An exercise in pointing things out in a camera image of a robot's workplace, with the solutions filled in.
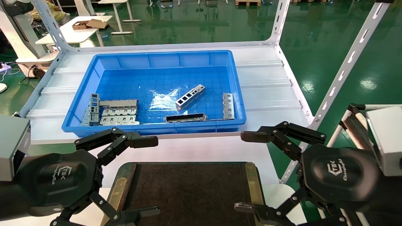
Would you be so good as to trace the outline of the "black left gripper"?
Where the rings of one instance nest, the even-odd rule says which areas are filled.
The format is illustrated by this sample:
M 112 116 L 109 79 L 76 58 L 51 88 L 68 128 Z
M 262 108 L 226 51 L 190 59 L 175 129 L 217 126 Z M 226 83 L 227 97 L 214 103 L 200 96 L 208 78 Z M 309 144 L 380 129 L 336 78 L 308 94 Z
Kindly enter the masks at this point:
M 97 158 L 87 151 L 106 145 Z M 80 226 L 69 221 L 92 202 L 109 220 L 105 226 L 137 226 L 144 217 L 160 214 L 157 206 L 116 211 L 98 192 L 102 166 L 107 166 L 127 148 L 156 147 L 156 136 L 141 136 L 117 127 L 75 141 L 74 153 L 49 153 L 26 157 L 16 174 L 16 204 L 32 216 L 45 216 L 64 209 L 51 226 Z

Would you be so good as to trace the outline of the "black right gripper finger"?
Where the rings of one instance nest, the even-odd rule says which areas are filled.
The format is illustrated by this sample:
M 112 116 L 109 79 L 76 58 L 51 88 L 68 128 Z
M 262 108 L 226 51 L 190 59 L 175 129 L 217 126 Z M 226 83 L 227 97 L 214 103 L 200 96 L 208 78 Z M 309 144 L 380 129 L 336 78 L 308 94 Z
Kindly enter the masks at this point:
M 241 140 L 249 143 L 273 143 L 291 160 L 300 160 L 302 149 L 291 139 L 307 144 L 324 144 L 327 136 L 307 127 L 284 121 L 276 126 L 261 126 L 257 131 L 242 131 Z

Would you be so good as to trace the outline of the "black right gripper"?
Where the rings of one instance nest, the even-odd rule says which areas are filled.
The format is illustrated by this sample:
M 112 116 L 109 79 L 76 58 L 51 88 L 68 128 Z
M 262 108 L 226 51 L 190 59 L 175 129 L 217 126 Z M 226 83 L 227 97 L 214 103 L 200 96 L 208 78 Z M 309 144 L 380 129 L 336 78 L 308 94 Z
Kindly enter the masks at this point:
M 302 200 L 317 198 L 318 203 L 361 210 L 369 207 L 381 170 L 376 158 L 366 150 L 351 147 L 329 148 L 313 145 L 301 154 L 303 184 L 277 209 L 261 204 L 237 202 L 237 212 L 252 213 L 264 225 L 295 226 L 287 217 Z M 345 226 L 342 213 L 300 226 Z

